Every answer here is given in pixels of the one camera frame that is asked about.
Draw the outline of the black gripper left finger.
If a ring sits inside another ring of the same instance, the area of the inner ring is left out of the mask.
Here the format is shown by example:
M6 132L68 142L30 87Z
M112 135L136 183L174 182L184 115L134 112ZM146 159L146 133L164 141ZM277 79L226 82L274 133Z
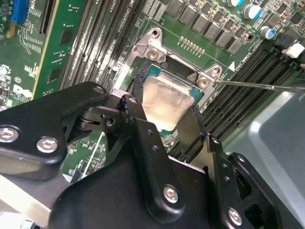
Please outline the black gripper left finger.
M49 222L56 201L72 185L61 174L67 145L100 130L118 154L123 106L142 104L86 82L1 112L1 202L35 222Z

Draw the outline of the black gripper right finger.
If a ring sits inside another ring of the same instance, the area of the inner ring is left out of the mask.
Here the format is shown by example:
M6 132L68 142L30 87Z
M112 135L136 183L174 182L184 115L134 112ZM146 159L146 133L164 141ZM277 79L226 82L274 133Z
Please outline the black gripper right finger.
M177 125L180 159L207 175L208 217L215 229L286 229L288 210L241 154L226 155L195 106Z

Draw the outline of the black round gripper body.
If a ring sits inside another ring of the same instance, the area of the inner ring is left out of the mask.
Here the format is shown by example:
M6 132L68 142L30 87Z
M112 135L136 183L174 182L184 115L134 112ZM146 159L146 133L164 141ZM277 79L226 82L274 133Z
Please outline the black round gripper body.
M69 186L51 229L209 229L208 166L171 160L141 106L123 106L117 157Z

